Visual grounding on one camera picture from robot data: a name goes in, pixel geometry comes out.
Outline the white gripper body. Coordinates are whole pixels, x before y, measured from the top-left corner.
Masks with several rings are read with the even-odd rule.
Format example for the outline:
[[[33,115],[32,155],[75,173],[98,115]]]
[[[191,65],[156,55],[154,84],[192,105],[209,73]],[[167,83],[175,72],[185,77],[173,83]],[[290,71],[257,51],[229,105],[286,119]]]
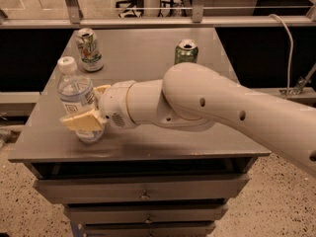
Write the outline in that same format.
[[[136,128],[127,109],[127,94],[133,80],[117,82],[110,86],[99,101],[99,109],[110,126],[115,128]]]

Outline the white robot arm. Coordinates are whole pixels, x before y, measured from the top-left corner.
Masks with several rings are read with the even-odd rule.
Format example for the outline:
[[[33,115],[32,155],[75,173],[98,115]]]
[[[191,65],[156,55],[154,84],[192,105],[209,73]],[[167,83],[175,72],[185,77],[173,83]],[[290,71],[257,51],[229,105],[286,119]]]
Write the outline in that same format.
[[[68,129],[104,124],[206,129],[225,124],[306,173],[316,175],[316,109],[246,88],[196,63],[172,66],[160,80],[100,86],[99,107],[60,119]]]

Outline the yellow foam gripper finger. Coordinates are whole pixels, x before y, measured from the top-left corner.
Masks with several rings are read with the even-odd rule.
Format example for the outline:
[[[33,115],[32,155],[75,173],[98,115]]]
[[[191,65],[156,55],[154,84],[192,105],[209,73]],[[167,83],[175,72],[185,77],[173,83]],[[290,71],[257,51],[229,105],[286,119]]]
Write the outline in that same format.
[[[94,88],[95,97],[97,100],[100,100],[102,95],[111,87],[110,84],[101,85]]]
[[[101,112],[97,110],[67,115],[62,117],[60,122],[73,131],[99,131],[107,123]]]

